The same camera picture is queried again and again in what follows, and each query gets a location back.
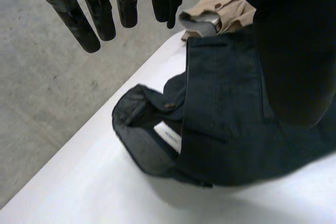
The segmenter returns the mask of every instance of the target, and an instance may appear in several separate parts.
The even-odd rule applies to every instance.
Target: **black fabric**
[[[137,131],[151,132],[160,121],[170,125],[182,135],[181,153],[172,157],[168,170],[146,173],[172,178],[183,174],[200,186],[244,185],[278,177],[336,148],[335,100],[309,130],[275,116],[252,26],[220,37],[189,39],[186,73],[169,80],[163,94],[136,86],[112,116],[113,128],[131,156],[144,139],[167,150],[158,135],[142,137]],[[134,160],[140,168],[141,159],[150,163],[150,157],[138,157]]]
[[[315,125],[336,92],[336,0],[247,0],[270,105],[279,118]]]

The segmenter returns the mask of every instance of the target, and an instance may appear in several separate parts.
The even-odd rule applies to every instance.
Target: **glove finger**
[[[175,26],[176,22],[176,13],[179,6],[182,5],[182,0],[171,0],[170,2],[170,10],[169,10],[169,18],[167,21],[167,28],[172,29]]]
[[[86,52],[93,53],[100,49],[99,39],[86,19],[77,0],[46,1],[53,6],[56,13]]]

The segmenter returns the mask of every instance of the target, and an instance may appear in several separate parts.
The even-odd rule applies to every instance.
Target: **gray floor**
[[[45,0],[0,0],[0,208],[182,29],[158,23],[151,0],[139,0],[138,12],[138,25],[125,29],[114,8],[116,39],[90,55]]]

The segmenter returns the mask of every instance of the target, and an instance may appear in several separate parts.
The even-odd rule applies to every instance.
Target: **white surface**
[[[2,209],[0,223],[336,223],[336,155],[285,178],[201,189],[143,175],[111,111],[137,83],[162,90],[185,68],[170,38]]]

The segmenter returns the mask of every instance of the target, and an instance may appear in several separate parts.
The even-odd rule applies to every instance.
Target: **white label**
[[[167,124],[161,122],[154,126],[156,133],[173,147],[178,153],[181,153],[182,138],[175,131],[173,131]]]

